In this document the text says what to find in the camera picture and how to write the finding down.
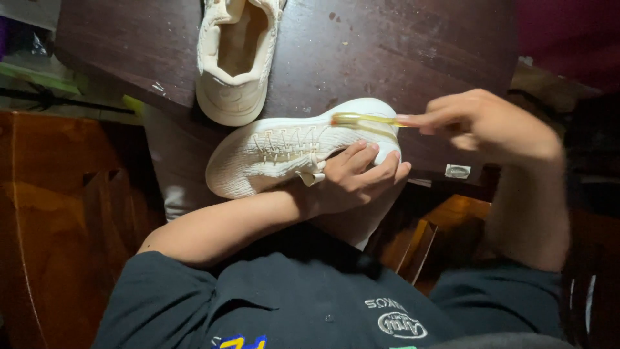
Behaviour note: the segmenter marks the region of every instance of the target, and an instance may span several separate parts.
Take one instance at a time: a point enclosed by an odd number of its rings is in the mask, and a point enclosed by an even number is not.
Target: person
[[[173,154],[161,130],[173,132],[165,123],[175,122],[158,115],[163,126],[147,119],[145,127],[158,179],[170,183],[183,166],[158,168]],[[402,187],[410,165],[393,152],[366,171],[377,150],[360,140],[328,160],[325,180],[310,188],[294,181],[181,214],[187,207],[171,203],[187,196],[199,204],[206,189],[162,187],[175,219],[125,265],[92,347],[563,348],[550,338],[562,338],[559,272],[570,243],[557,135],[479,89],[433,100],[425,114],[399,122],[502,165],[484,261],[444,272],[427,298],[346,238],[309,224]]]

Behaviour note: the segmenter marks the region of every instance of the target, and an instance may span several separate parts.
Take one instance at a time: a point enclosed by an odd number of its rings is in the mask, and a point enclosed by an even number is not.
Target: black shirt
[[[560,337],[559,275],[502,261],[446,272],[429,298],[309,224],[207,271],[131,258],[93,348],[402,348],[465,335]]]

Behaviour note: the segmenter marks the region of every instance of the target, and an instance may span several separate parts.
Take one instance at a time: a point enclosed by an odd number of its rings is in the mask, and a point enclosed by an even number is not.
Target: wooden table
[[[157,108],[200,114],[201,16],[199,0],[63,0],[56,55]],[[503,95],[516,50],[511,0],[288,0],[259,117],[310,117],[368,96],[413,114],[433,98],[472,88]],[[446,164],[472,166],[470,183],[480,175],[481,164],[448,142],[415,129],[402,130],[399,140],[411,178],[443,179]]]

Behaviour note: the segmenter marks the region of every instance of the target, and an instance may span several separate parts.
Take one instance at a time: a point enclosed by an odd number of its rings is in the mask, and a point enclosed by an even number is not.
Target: white sneaker
[[[286,0],[205,0],[196,98],[213,121],[252,122],[265,104],[278,20]]]
[[[206,183],[228,199],[261,193],[299,175],[310,186],[324,178],[326,159],[361,139],[379,144],[378,165],[389,152],[400,151],[398,128],[372,121],[331,125],[335,112],[396,117],[394,110],[375,98],[343,103],[307,119],[258,120],[228,135],[213,152],[206,167]]]

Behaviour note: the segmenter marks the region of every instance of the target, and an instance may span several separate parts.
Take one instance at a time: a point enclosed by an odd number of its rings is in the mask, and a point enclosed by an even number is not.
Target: yellow toothbrush
[[[356,112],[335,112],[332,114],[332,125],[357,124],[360,120],[382,122],[397,127],[408,127],[396,122],[396,119],[383,116],[358,114]]]

